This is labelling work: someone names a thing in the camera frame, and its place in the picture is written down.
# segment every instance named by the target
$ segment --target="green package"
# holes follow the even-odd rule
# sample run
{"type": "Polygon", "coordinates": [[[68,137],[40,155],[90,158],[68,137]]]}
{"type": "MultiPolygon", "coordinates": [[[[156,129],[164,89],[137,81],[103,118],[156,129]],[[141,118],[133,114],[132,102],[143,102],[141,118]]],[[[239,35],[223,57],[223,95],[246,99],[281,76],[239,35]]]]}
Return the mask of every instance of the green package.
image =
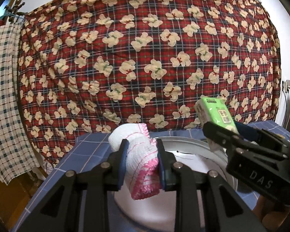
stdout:
{"type": "MultiPolygon", "coordinates": [[[[232,116],[223,100],[203,97],[196,102],[194,109],[202,126],[207,121],[212,121],[213,123],[238,134],[232,116]]],[[[210,139],[207,139],[207,143],[212,152],[223,149],[220,145],[210,139]]]]}

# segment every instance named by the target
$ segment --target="white lettering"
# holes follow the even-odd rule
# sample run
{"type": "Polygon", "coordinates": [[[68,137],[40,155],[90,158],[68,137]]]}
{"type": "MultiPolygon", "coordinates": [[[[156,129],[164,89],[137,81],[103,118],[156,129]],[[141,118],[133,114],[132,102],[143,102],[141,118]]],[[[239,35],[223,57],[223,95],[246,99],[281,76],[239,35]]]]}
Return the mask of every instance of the white lettering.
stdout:
{"type": "Polygon", "coordinates": [[[266,188],[270,188],[272,183],[273,183],[273,181],[268,181],[268,183],[267,183],[267,185],[265,187],[266,188]]]}
{"type": "Polygon", "coordinates": [[[257,172],[256,171],[252,171],[251,175],[249,176],[250,179],[254,180],[257,177],[257,172]]]}
{"type": "Polygon", "coordinates": [[[260,182],[261,183],[261,185],[263,184],[263,181],[264,181],[264,176],[262,176],[260,179],[258,179],[258,181],[257,182],[260,182]]]}

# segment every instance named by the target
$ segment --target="blue tablecloth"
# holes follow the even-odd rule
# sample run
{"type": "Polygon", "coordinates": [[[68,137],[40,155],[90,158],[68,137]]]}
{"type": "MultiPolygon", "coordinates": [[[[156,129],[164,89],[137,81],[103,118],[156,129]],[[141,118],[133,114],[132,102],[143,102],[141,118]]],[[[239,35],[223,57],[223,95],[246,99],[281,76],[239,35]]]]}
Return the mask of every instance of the blue tablecloth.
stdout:
{"type": "MultiPolygon", "coordinates": [[[[259,129],[270,130],[271,132],[285,136],[290,140],[290,133],[274,121],[261,121],[249,124],[252,127],[259,129]]],[[[205,138],[202,129],[180,130],[180,131],[162,131],[152,132],[151,137],[163,136],[180,136],[194,139],[205,138]]],[[[55,184],[55,182],[67,171],[75,170],[77,173],[91,170],[100,162],[105,161],[111,153],[108,143],[109,134],[94,133],[82,135],[76,139],[74,148],[65,156],[65,158],[57,165],[57,167],[47,177],[41,187],[37,190],[27,207],[23,211],[21,217],[12,229],[16,232],[22,221],[30,214],[30,211],[36,204],[45,196],[47,191],[55,184]]],[[[245,203],[253,209],[256,205],[258,193],[239,186],[237,193],[245,201],[245,203]]],[[[155,232],[146,229],[128,219],[117,207],[114,198],[109,194],[108,198],[108,213],[110,222],[110,232],[155,232]]]]}

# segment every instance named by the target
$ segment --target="plaid blanket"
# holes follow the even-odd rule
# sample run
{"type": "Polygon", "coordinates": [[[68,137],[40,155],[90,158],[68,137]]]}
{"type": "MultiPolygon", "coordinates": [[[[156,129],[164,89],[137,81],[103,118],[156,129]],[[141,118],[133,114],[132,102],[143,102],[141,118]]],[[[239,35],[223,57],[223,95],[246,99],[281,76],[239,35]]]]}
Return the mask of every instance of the plaid blanket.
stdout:
{"type": "Polygon", "coordinates": [[[54,0],[25,20],[22,109],[53,165],[124,123],[198,128],[203,96],[245,124],[277,113],[280,45],[259,0],[54,0]]]}
{"type": "Polygon", "coordinates": [[[0,181],[39,167],[17,107],[17,56],[22,23],[0,27],[0,181]]]}

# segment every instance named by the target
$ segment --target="hand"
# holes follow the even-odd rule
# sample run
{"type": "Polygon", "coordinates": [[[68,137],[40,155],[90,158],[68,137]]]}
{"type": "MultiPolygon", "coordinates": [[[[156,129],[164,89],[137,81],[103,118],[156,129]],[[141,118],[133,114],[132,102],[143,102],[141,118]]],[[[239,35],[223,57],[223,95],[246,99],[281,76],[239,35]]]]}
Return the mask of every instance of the hand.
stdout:
{"type": "Polygon", "coordinates": [[[290,208],[278,206],[277,204],[273,205],[274,207],[269,207],[269,203],[269,200],[260,195],[252,212],[266,229],[276,231],[288,216],[290,208]]]}

